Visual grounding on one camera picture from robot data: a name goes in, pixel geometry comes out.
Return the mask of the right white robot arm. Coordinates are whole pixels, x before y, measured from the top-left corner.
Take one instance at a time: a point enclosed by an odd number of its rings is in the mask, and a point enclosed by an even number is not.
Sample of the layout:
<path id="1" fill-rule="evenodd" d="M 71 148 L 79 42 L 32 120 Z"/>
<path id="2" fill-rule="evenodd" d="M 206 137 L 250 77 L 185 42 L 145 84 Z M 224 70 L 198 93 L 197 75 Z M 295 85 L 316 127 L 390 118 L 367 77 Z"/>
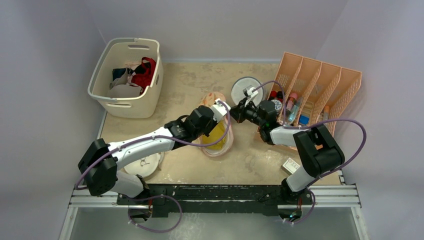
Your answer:
<path id="1" fill-rule="evenodd" d="M 278 123 L 278 111 L 272 101 L 264 100 L 259 105 L 245 102 L 243 99 L 230 110 L 237 123 L 248 120 L 257 125 L 260 138 L 269 145 L 297 149 L 301 167 L 281 182 L 280 196 L 284 202 L 294 203 L 320 175 L 345 163 L 343 151 L 324 124 L 306 130 L 290 129 Z"/>

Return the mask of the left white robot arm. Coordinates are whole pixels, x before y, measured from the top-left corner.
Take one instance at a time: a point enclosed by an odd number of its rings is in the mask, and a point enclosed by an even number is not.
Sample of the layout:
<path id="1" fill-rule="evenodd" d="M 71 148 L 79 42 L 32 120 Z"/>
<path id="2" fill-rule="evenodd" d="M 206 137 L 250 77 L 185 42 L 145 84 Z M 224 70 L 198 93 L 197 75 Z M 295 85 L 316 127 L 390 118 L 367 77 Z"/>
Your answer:
<path id="1" fill-rule="evenodd" d="M 85 182 L 91 196 L 111 191 L 126 195 L 142 205 L 149 199 L 143 177 L 121 172 L 121 169 L 157 153 L 195 146 L 194 140 L 202 135 L 207 136 L 228 115 L 228 107 L 222 102 L 211 107 L 201 105 L 189 115 L 130 140 L 106 143 L 102 138 L 97 139 L 78 163 L 81 172 L 78 181 Z"/>

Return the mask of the yellow bra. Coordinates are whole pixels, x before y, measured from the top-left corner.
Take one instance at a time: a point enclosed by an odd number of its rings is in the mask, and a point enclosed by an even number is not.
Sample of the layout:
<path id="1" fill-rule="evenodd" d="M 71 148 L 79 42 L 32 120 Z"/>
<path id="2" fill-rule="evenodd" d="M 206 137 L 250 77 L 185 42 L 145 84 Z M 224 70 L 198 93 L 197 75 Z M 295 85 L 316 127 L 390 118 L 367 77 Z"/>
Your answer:
<path id="1" fill-rule="evenodd" d="M 209 136 L 203 135 L 200 137 L 201 144 L 207 145 L 216 142 L 224 135 L 226 129 L 227 123 L 225 120 L 223 120 L 215 126 L 215 128 L 210 132 Z M 228 138 L 225 136 L 216 144 L 207 146 L 206 149 L 211 151 L 222 151 L 226 146 L 227 139 Z"/>

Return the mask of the floral bra laundry bag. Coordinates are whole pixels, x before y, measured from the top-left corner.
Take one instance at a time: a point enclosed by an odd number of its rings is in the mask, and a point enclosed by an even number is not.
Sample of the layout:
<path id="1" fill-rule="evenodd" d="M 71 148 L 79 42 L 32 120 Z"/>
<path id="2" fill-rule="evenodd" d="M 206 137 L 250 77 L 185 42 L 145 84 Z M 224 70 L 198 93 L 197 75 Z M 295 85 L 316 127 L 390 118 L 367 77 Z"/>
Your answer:
<path id="1" fill-rule="evenodd" d="M 226 101 L 226 98 L 222 93 L 214 91 L 214 92 L 207 93 L 201 99 L 199 105 L 211 107 L 215 103 L 216 99 L 221 99 L 222 101 Z M 226 121 L 227 126 L 229 125 L 228 119 L 223 119 L 221 121 Z M 206 149 L 206 147 L 200 147 L 199 149 L 208 157 L 215 158 L 215 157 L 222 156 L 230 150 L 230 148 L 232 147 L 233 142 L 234 142 L 234 134 L 233 134 L 233 130 L 232 130 L 231 126 L 229 127 L 228 132 L 226 133 L 225 137 L 227 137 L 227 143 L 224 147 L 224 150 L 220 150 L 220 151 L 208 150 L 208 149 Z M 201 136 L 196 140 L 197 144 L 201 144 L 200 138 L 201 138 Z"/>

